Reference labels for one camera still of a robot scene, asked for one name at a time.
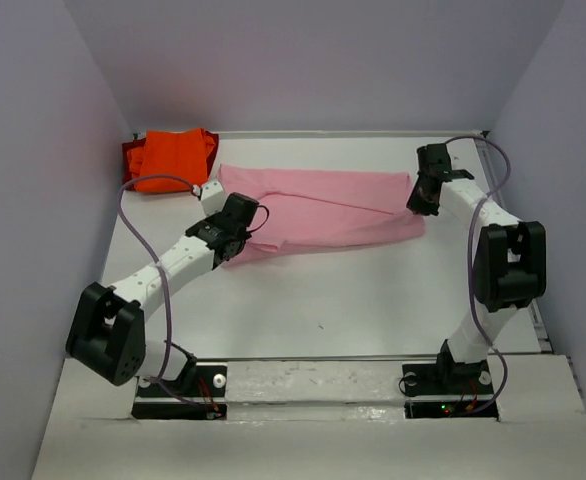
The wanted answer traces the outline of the pink t shirt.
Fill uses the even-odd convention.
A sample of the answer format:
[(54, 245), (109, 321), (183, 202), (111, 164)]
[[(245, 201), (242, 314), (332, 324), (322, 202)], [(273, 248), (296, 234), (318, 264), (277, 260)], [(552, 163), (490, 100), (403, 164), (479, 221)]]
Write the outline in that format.
[(218, 179), (229, 193), (257, 200), (254, 231), (228, 268), (280, 256), (398, 243), (422, 236), (421, 216), (406, 203), (407, 173), (251, 169), (223, 165)]

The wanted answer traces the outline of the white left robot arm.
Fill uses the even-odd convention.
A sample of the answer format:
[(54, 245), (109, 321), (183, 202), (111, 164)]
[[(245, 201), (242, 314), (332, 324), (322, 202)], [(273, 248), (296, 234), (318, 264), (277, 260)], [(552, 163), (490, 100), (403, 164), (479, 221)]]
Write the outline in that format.
[(162, 309), (171, 334), (172, 294), (239, 255), (261, 207), (240, 193), (226, 195), (163, 255), (153, 254), (150, 264), (111, 285), (88, 285), (79, 297), (66, 353), (114, 386), (138, 378), (174, 395), (188, 392), (196, 378), (195, 356), (171, 338), (147, 339), (146, 322)]

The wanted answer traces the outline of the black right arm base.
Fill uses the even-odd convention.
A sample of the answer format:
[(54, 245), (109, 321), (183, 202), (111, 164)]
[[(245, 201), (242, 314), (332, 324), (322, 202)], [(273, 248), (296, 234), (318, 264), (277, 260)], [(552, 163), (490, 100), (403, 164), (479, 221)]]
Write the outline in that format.
[(450, 370), (436, 361), (404, 364), (398, 388), (410, 420), (499, 419), (486, 360)]

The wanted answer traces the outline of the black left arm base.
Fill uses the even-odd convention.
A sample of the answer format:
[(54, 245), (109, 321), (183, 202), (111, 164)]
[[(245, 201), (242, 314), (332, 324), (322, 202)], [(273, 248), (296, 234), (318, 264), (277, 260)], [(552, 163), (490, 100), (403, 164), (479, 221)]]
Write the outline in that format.
[(215, 421), (227, 417), (228, 364), (199, 362), (191, 379), (136, 387), (131, 415), (137, 420)]

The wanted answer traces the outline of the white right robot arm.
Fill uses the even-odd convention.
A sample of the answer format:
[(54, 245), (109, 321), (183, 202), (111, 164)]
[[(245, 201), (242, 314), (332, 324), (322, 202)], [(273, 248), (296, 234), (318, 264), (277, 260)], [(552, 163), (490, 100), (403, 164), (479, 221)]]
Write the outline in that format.
[(401, 386), (410, 397), (453, 395), (488, 373), (487, 359), (507, 322), (546, 291), (546, 230), (510, 214), (466, 169), (456, 168), (447, 143), (418, 148), (409, 210), (452, 213), (467, 229), (469, 311), (434, 362), (406, 365)]

